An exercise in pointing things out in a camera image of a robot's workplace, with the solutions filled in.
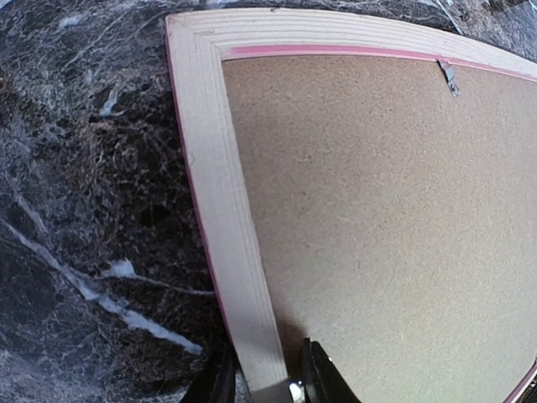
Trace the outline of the light wooden picture frame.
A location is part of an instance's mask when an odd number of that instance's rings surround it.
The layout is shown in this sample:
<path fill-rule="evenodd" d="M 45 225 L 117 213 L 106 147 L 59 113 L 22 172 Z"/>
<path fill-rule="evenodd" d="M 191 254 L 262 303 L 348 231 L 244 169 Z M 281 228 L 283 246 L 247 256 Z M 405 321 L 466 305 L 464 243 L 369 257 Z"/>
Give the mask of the light wooden picture frame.
<path fill-rule="evenodd" d="M 374 55 L 465 66 L 534 81 L 536 65 L 437 29 L 333 11 L 229 8 L 166 19 L 169 73 L 211 277 L 256 402 L 290 399 L 222 63 L 280 55 Z"/>

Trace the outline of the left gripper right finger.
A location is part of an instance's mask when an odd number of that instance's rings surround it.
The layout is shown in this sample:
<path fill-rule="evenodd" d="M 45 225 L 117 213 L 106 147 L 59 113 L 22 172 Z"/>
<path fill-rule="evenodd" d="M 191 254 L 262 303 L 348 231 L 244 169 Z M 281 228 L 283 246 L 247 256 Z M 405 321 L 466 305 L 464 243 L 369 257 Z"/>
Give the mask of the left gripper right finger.
<path fill-rule="evenodd" d="M 361 402 L 317 341 L 304 339 L 300 350 L 300 369 L 306 402 Z"/>

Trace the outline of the brown cardboard backing board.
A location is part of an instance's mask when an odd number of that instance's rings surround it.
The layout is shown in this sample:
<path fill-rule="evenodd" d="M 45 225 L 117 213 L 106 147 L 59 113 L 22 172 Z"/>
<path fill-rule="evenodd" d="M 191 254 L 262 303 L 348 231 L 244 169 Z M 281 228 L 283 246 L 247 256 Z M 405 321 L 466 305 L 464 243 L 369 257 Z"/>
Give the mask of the brown cardboard backing board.
<path fill-rule="evenodd" d="M 364 402 L 500 402 L 536 355 L 536 85 L 432 62 L 223 64 L 284 356 Z"/>

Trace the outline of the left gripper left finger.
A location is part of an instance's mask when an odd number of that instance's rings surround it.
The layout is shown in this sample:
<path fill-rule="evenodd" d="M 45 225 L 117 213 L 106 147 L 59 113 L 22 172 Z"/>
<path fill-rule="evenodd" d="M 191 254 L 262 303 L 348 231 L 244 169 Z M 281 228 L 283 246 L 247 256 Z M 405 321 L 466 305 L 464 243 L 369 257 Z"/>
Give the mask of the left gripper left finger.
<path fill-rule="evenodd" d="M 235 390 L 234 352 L 229 342 L 222 342 L 212 350 L 180 402 L 231 403 L 235 401 Z"/>

